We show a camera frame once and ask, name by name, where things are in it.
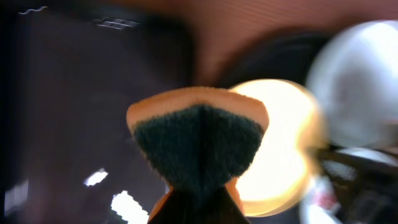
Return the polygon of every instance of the sponge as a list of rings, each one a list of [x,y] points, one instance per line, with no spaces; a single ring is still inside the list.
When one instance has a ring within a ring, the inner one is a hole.
[[[248,169],[268,115],[255,99],[224,89],[192,87],[130,106],[127,123],[143,155],[174,188],[170,198],[187,203],[183,207],[194,216],[210,200],[225,196],[224,185]]]

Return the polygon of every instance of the green scouring pad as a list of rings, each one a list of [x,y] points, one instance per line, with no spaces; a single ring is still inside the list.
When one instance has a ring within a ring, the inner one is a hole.
[[[186,88],[132,105],[127,123],[151,166],[174,188],[163,207],[182,206],[190,214],[178,223],[213,223],[206,216],[228,207],[216,198],[226,197],[239,212],[224,185],[248,169],[261,144],[268,125],[261,102],[228,90]],[[209,202],[217,205],[212,211]],[[158,223],[174,223],[170,209],[160,209],[169,210],[168,221]]]

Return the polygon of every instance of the lamp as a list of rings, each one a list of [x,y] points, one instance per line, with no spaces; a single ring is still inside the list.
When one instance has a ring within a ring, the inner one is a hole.
[[[317,172],[307,149],[326,146],[318,106],[304,87],[286,80],[253,80],[231,91],[261,100],[270,119],[250,168],[236,184],[244,213],[283,212],[302,198]]]

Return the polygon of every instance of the bright light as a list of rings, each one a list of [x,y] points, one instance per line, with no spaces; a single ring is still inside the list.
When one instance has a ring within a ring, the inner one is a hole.
[[[315,100],[302,86],[282,80],[255,80],[232,91],[261,100],[269,115],[261,146],[236,184],[245,215],[283,212],[301,199],[310,181],[313,165],[305,150],[323,144]]]
[[[94,186],[100,183],[103,179],[105,179],[107,175],[108,173],[103,168],[101,168],[85,180],[85,185]]]
[[[148,213],[125,190],[121,194],[114,195],[111,208],[130,224],[146,224],[148,222]]]

